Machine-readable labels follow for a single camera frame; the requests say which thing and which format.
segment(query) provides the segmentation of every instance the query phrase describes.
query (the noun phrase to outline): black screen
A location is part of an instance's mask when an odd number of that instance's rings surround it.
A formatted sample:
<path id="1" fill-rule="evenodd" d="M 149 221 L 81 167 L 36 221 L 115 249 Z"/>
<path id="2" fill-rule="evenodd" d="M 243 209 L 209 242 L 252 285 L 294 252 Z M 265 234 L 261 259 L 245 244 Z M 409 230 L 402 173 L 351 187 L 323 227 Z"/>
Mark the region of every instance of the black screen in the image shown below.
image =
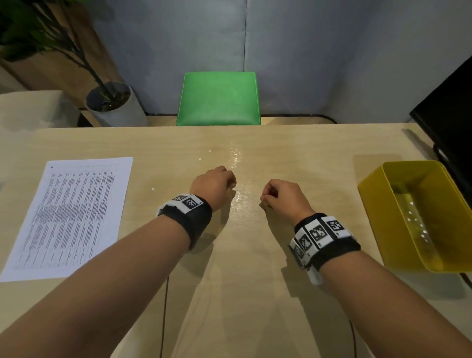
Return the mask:
<path id="1" fill-rule="evenodd" d="M 472 184 L 472 57 L 410 115 Z"/>

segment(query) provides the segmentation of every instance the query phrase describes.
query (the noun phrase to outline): wooden table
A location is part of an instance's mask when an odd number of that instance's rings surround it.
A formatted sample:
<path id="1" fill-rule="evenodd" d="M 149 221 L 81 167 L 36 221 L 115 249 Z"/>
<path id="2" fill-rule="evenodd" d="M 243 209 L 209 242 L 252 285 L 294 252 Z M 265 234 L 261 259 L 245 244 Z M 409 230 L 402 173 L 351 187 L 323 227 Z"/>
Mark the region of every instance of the wooden table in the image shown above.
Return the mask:
<path id="1" fill-rule="evenodd" d="M 40 130 L 0 192 L 0 263 L 48 160 L 134 157 L 119 237 L 223 164 L 236 194 L 170 276 L 163 356 L 353 357 L 348 319 L 296 267 L 292 229 L 259 196 L 271 178 L 298 182 L 315 210 L 336 216 L 381 262 L 357 183 L 385 161 L 429 159 L 420 138 L 428 142 L 414 124 Z M 472 291 L 458 276 L 405 279 L 472 338 Z M 0 283 L 0 330 L 59 282 Z M 158 356 L 163 302 L 161 289 L 114 357 Z M 370 356 L 360 337 L 357 346 Z"/>

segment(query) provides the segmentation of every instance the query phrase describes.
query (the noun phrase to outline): yellow tray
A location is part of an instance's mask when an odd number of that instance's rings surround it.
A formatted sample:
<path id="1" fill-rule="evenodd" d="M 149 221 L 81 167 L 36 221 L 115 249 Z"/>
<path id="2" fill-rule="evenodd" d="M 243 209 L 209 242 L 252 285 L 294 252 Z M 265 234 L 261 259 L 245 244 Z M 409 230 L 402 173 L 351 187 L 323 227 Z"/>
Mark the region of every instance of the yellow tray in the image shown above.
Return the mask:
<path id="1" fill-rule="evenodd" d="M 385 266 L 472 271 L 472 211 L 444 165 L 385 162 L 358 188 Z"/>

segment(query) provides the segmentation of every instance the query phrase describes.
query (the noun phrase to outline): fist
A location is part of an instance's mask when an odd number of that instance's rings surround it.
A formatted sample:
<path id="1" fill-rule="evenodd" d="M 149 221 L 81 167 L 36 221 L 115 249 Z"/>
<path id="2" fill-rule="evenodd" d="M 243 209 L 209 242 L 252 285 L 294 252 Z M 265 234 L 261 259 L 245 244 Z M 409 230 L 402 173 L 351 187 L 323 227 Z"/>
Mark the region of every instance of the fist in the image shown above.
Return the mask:
<path id="1" fill-rule="evenodd" d="M 271 206 L 293 226 L 315 214 L 297 183 L 271 179 L 262 191 L 261 201 Z"/>
<path id="2" fill-rule="evenodd" d="M 227 192 L 235 186 L 236 177 L 233 172 L 220 166 L 196 177 L 189 193 L 205 199 L 215 212 L 223 206 Z"/>

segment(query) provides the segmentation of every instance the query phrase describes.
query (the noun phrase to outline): green stool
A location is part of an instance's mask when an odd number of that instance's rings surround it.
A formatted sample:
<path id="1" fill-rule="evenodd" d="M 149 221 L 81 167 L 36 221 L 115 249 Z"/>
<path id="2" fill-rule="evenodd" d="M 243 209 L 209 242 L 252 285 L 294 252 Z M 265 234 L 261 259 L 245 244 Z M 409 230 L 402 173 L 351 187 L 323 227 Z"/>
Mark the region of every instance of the green stool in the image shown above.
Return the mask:
<path id="1" fill-rule="evenodd" d="M 261 125 L 254 72 L 188 72 L 178 126 Z"/>

